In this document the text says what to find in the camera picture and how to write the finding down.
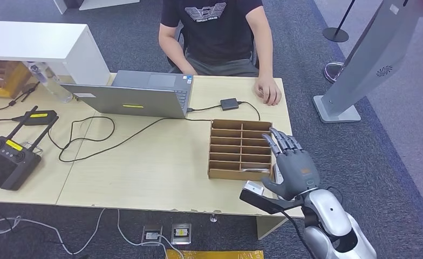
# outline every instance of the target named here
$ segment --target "laptop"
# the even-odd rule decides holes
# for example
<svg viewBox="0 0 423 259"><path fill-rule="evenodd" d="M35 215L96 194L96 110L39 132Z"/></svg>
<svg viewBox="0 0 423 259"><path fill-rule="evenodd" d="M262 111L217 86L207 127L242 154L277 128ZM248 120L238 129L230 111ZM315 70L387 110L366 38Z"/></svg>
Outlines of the laptop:
<svg viewBox="0 0 423 259"><path fill-rule="evenodd" d="M61 84L100 113L184 119L193 76L118 71L111 86Z"/></svg>

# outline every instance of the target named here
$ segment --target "white cable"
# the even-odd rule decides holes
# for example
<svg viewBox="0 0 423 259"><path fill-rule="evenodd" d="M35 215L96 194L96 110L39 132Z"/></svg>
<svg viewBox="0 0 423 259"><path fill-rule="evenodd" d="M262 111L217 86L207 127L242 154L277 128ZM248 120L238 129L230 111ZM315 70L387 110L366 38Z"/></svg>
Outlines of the white cable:
<svg viewBox="0 0 423 259"><path fill-rule="evenodd" d="M30 222L30 223L34 223L34 224L38 224L38 225L41 225L41 226L44 226L44 227L47 227L47 228L50 228L50 229L53 229L54 231L56 231L56 234L57 234L57 236L58 236L58 238L59 238L59 241L61 242L61 244L62 244L62 247L64 248L64 250L69 254L69 255L76 255L76 254L79 254L80 252L82 252L86 247L87 247L87 245L91 242L91 240L94 238L94 235L97 233L97 230L99 229L99 223L100 223L100 218L102 217L102 213L105 211L105 209L102 209L102 211L100 212L100 215L99 215L99 218L97 219L97 225L95 226L95 230L94 230L94 233L91 235L91 237L89 238L89 240L86 242L86 244L80 249L80 250L78 250L77 252L74 252L74 253L72 253L72 252L70 252L66 247L65 247L65 244L64 244L64 242L62 241L62 237L60 236L60 233L59 233L59 230L57 229L57 228L55 228L55 227L52 227L52 226L50 226L50 225L48 225L48 224L44 224L44 223L41 223L41 222L38 222L38 221L35 221L35 220L28 220L28 219L23 219L23 218L21 218L21 216L17 216L17 217L7 217L6 219L7 220L14 220L14 222L13 222L13 226L11 227L11 228L9 228L9 229L4 229L4 230L0 230L0 234L5 234L5 233L7 233L7 232L9 232L9 231L11 231L11 230L13 230L18 224L19 224L19 222L21 222L21 221L26 221L26 222Z"/></svg>
<svg viewBox="0 0 423 259"><path fill-rule="evenodd" d="M164 240L170 245L170 247L173 249L173 250L175 250L175 251L177 251L179 254L180 254L180 256L181 256L181 258L182 259L185 259L185 257L183 256L183 254L178 250L178 249L176 249L176 248L174 248L173 247L173 245L172 245L172 243L170 243L168 240L167 240L167 238L165 237L165 236L163 236L163 235L159 235L158 234L158 236L160 236L160 237L162 237L162 238L164 238Z"/></svg>
<svg viewBox="0 0 423 259"><path fill-rule="evenodd" d="M144 243L136 244L136 243L129 241L129 239L126 238L126 236L122 233L121 228L119 227L119 217L120 217L120 214L119 214L119 209L118 209L118 230L119 230L119 233L121 234L122 238L124 238L124 240L126 240L127 243L129 243L133 246L136 246L136 247L144 245L144 244L160 244L162 246L162 248L164 249L164 254L166 254L166 259L168 259L166 246L161 242L150 241L150 242L144 242Z"/></svg>
<svg viewBox="0 0 423 259"><path fill-rule="evenodd" d="M97 233L97 230L99 229L99 223L100 223L100 219L102 218L102 214L104 213L104 211L105 211L105 209L102 209L102 211L100 212L100 215L99 215L99 218L97 219L97 224L96 224L96 226L95 226L95 230L94 230L94 233L92 233L92 235L91 235L91 237L89 238L89 240L86 242L86 244L80 249L80 250L78 250L78 251L76 251L76 252L74 252L74 253L72 253L72 252L70 252L67 248L66 248L66 246L65 246L65 244L64 244L64 242L62 241L62 237L60 236L60 233L59 233L59 230L57 229L57 228L55 228L55 227L53 227L53 226L50 226L50 225L48 225L48 224L44 224L44 223L41 223L41 222L38 222L38 221L35 221L35 220L28 220L28 219L23 219L21 216L16 216L16 217L7 217L7 218L3 218L3 219L0 219L0 222L2 222L2 221L5 221L5 220L13 220L13 225L11 226L11 228L9 228L9 229L0 229L0 234L5 234L5 233L8 233L8 232L10 232L10 231L12 231L14 228L16 228L17 226L18 226L18 224L21 222L21 221L26 221L26 222L30 222L30 223L34 223L34 224L38 224L38 225L41 225L41 226L44 226L44 227L47 227L47 228L50 228L50 229L53 229L54 231L56 231L56 234L57 234L57 236L58 236L58 238L59 238L59 241L60 241L60 243L61 243L61 245L62 245L62 247L64 248L64 250L69 254L69 255L76 255L76 254L79 254L80 252L82 252L86 247L87 247L87 245L91 242L91 240L94 238L94 236L95 236L95 234ZM139 244L136 244L136 243L133 243L133 242L131 242L129 239L127 239L126 238L126 236L122 233L122 231L121 231L121 228L120 228L120 226L119 226L119 218L120 218L120 212L119 212L119 209L118 209L118 230L119 230L119 233L121 234L121 236L122 236L122 238L124 238L124 240L127 242L127 243L129 243L129 244L131 244L131 245L133 245L133 246L141 246L141 245L144 245L144 244L159 244L159 245L161 245L162 246L162 248L164 249L164 253L165 253L165 255L166 255L166 259L168 259L168 257L167 257L167 250L166 250L166 247L165 247L165 245L163 244L163 243L161 243L161 242L155 242L155 241L150 241L150 242L143 242L143 243L139 243ZM161 238L163 238L169 245L170 245L170 247L173 249L173 250L175 250L175 251L177 251L179 254L180 254L180 256L181 256L181 258L182 259L185 259L184 258L184 256L183 256L183 254L178 250L178 249L176 249L175 247L173 247L173 245L167 240L167 238L165 237L165 236L163 236L163 235L159 235L158 234L158 236L160 236Z"/></svg>

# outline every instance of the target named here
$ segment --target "yellow sticker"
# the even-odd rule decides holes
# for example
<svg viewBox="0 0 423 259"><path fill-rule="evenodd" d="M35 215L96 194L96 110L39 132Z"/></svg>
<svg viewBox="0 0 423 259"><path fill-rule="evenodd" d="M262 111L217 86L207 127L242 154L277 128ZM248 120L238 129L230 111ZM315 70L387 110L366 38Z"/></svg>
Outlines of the yellow sticker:
<svg viewBox="0 0 423 259"><path fill-rule="evenodd" d="M122 106L123 107L126 107L126 108L143 108L143 105L138 105L138 104L135 104L135 105L132 105L132 104L123 104Z"/></svg>
<svg viewBox="0 0 423 259"><path fill-rule="evenodd" d="M39 114L32 114L30 115L31 118L39 118L39 117L47 117L47 113L39 113Z"/></svg>
<svg viewBox="0 0 423 259"><path fill-rule="evenodd" d="M14 148L14 149L18 150L18 151L21 151L21 150L23 149L23 147L22 147L22 146L18 145L17 143L14 143L14 142L13 142L13 141L11 141L11 140L7 140L7 141L6 141L6 144L7 144L8 146L10 146L10 147L12 147L12 148Z"/></svg>

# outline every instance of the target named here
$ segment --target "gray pants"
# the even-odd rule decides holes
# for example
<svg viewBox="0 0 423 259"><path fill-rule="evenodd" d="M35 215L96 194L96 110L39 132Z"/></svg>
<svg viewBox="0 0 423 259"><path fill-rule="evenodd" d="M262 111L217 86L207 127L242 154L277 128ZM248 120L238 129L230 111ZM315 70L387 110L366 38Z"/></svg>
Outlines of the gray pants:
<svg viewBox="0 0 423 259"><path fill-rule="evenodd" d="M226 76L226 77L258 77L259 69L253 66L250 59L239 59L227 61L219 64L209 65L200 62L189 54L186 54L186 60L193 66L195 71L201 76ZM173 67L170 73L181 74L178 67Z"/></svg>

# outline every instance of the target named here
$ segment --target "robotic thumb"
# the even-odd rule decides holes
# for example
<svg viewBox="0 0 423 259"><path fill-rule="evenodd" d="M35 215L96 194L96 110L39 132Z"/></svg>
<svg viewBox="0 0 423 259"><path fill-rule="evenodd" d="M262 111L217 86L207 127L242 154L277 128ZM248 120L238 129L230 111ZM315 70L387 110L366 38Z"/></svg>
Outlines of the robotic thumb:
<svg viewBox="0 0 423 259"><path fill-rule="evenodd" d="M272 182L268 177L262 178L261 181L264 184L264 187L269 189L271 192L280 196L284 196L283 187L281 185Z"/></svg>

